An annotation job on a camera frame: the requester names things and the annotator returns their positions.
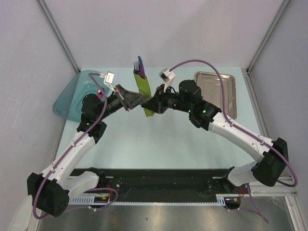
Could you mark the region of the green paper napkin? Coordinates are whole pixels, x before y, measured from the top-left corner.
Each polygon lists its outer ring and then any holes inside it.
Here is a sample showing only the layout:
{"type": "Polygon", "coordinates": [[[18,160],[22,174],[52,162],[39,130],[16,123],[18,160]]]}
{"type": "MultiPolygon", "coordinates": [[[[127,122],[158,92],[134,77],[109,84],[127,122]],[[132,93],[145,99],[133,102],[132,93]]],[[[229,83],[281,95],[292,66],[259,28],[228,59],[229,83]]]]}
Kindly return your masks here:
{"type": "MultiPolygon", "coordinates": [[[[148,99],[146,101],[151,99],[152,94],[151,94],[151,89],[150,89],[150,85],[149,85],[149,81],[147,77],[142,78],[140,75],[134,73],[134,78],[135,78],[137,87],[139,89],[139,93],[145,94],[148,96],[148,99]]],[[[154,115],[154,112],[149,109],[144,109],[144,112],[147,117],[154,115]]]]}

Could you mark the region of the iridescent fork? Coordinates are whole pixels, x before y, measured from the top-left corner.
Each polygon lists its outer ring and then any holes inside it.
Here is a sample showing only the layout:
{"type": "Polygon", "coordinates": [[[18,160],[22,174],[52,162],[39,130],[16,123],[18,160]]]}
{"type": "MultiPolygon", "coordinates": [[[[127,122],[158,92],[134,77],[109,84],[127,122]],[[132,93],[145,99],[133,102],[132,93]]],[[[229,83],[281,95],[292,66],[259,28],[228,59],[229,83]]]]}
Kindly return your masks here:
{"type": "Polygon", "coordinates": [[[136,75],[136,76],[141,77],[140,63],[139,63],[139,61],[134,62],[133,74],[136,75]]]}

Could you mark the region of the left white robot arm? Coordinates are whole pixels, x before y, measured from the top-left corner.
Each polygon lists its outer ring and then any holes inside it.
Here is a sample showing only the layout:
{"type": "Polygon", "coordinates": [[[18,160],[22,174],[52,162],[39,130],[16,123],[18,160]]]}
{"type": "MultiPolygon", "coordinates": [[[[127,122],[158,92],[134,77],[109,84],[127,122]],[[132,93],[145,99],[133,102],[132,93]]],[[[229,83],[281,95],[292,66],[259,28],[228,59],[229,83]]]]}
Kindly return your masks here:
{"type": "Polygon", "coordinates": [[[118,84],[109,97],[104,94],[99,98],[91,93],[82,99],[81,122],[66,150],[40,174],[32,173],[27,179],[36,219],[44,218],[37,214],[38,209],[58,217],[70,200],[92,189],[99,193],[106,188],[106,180],[99,170],[91,168],[73,180],[69,179],[70,174],[103,136],[107,128],[104,118],[121,108],[130,111],[149,98],[147,94],[126,90],[118,84]]]}

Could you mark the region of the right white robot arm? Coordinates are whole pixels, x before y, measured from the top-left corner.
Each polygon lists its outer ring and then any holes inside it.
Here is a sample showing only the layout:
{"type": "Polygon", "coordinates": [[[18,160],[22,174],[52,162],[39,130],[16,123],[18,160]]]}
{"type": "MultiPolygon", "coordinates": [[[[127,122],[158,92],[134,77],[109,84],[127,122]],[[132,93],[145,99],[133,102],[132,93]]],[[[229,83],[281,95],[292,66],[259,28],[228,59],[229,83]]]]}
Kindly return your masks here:
{"type": "Polygon", "coordinates": [[[200,87],[193,80],[182,81],[175,93],[164,85],[157,87],[154,96],[142,107],[157,114],[163,114],[168,108],[187,112],[195,127],[226,138],[253,158],[252,163],[231,167],[223,176],[222,188],[227,193],[255,181],[273,187],[286,167],[286,141],[281,138],[274,141],[227,120],[219,107],[203,99],[200,87]]]}

